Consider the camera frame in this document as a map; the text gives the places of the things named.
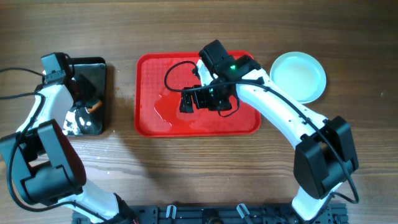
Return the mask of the light blue plate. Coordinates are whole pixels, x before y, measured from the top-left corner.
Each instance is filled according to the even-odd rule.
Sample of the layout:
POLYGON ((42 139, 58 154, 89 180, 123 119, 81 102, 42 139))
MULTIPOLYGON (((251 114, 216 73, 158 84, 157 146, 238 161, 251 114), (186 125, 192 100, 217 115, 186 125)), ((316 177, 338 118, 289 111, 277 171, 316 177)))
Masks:
POLYGON ((301 104, 319 99, 326 90, 326 72, 321 63, 303 52, 287 52, 271 66, 271 80, 301 104))

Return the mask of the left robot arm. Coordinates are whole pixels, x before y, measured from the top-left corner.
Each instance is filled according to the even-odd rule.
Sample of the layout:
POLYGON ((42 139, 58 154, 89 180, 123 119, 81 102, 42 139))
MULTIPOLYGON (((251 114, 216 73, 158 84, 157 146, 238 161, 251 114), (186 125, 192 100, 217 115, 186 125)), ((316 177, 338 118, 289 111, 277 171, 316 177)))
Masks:
POLYGON ((78 154, 63 132, 68 113, 103 106, 103 96, 75 59, 63 52, 41 58, 45 73, 31 95, 35 103, 17 131, 1 138, 7 188, 14 203, 30 212, 67 207, 92 223, 139 223, 116 193, 89 181, 78 154))

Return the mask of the green orange sponge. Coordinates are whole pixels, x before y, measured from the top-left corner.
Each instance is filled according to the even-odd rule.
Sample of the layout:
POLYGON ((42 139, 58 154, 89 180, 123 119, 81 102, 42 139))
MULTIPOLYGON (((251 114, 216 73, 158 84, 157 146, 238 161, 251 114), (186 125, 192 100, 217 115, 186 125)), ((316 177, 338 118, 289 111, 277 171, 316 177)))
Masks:
POLYGON ((103 102, 101 100, 90 100, 86 105, 86 110, 88 113, 94 113, 98 109, 103 106, 103 102))

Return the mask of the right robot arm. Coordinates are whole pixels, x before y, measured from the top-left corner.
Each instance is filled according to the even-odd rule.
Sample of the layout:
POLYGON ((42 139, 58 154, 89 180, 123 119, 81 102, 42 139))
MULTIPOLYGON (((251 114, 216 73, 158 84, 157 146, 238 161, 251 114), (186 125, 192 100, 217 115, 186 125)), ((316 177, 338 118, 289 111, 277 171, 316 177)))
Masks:
POLYGON ((351 127, 342 117, 328 119, 284 93, 252 57, 234 58, 214 40, 198 53, 192 70, 200 84, 180 92, 180 112, 215 111, 221 117, 236 112, 229 99, 252 106, 289 141, 295 151, 294 177, 299 190, 291 206, 302 222, 313 222, 344 182, 359 195, 351 174, 359 167, 351 127))

